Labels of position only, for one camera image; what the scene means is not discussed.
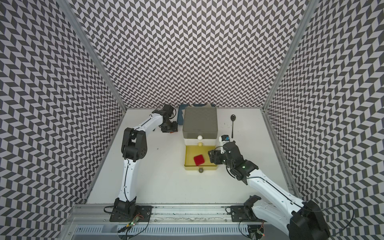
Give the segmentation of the red brooch box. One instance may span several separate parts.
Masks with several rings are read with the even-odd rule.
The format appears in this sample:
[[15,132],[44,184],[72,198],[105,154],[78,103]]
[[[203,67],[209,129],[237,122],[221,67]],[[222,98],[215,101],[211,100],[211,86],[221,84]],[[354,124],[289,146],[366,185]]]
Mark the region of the red brooch box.
[[198,155],[194,157],[194,163],[196,166],[201,166],[205,163],[205,159],[203,155]]

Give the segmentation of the white drawer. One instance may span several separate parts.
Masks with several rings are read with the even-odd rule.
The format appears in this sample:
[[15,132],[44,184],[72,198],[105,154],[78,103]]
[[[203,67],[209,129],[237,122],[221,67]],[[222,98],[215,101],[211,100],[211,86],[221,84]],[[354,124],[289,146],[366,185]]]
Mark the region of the white drawer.
[[195,139],[184,139],[186,146],[215,146],[217,139],[204,139],[202,136],[198,136]]

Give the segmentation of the yellow bottom drawer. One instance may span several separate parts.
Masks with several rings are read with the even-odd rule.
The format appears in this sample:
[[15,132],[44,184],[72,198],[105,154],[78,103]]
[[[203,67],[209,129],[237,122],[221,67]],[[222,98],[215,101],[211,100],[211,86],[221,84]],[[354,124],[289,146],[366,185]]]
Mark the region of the yellow bottom drawer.
[[184,168],[186,171],[215,171],[218,166],[210,162],[209,151],[215,146],[186,146]]

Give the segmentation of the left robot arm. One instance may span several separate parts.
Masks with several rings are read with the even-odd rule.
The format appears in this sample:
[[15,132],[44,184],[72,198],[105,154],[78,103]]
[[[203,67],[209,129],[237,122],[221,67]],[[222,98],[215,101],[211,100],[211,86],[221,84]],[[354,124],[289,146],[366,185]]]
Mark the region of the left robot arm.
[[140,160],[148,152],[147,135],[156,128],[161,128],[163,133],[178,131],[178,123],[171,121],[176,115],[176,110],[170,105],[162,109],[155,109],[149,117],[133,128],[124,130],[122,141],[122,157],[124,159],[123,179],[121,188],[114,202],[114,210],[123,216],[132,218],[136,214],[136,181]]

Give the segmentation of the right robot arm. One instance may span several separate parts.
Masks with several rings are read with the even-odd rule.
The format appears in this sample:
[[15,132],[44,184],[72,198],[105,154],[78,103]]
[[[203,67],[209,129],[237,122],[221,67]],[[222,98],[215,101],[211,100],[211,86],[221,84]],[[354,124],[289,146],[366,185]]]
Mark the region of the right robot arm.
[[208,152],[211,163],[225,165],[238,181],[257,190],[249,213],[273,225],[291,240],[327,240],[331,233],[324,214],[314,201],[304,201],[268,178],[253,162],[245,160],[235,142]]

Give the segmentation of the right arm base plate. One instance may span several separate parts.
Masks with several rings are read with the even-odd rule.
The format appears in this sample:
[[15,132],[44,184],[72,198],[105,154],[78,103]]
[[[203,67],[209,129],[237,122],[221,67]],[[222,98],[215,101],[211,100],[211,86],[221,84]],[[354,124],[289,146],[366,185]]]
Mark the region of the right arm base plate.
[[272,212],[265,208],[256,208],[256,212],[251,207],[232,205],[226,207],[226,212],[230,215],[232,222],[261,222],[265,220]]

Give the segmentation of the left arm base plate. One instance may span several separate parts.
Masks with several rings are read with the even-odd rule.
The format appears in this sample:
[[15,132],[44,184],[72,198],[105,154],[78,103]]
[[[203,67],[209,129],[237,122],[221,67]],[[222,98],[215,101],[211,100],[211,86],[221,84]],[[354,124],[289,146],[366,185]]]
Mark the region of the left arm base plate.
[[110,215],[110,222],[116,223],[128,223],[131,222],[136,215],[142,216],[139,220],[140,223],[145,223],[150,220],[152,215],[153,206],[144,205],[144,206],[135,206],[134,210],[123,211],[116,207],[113,208]]

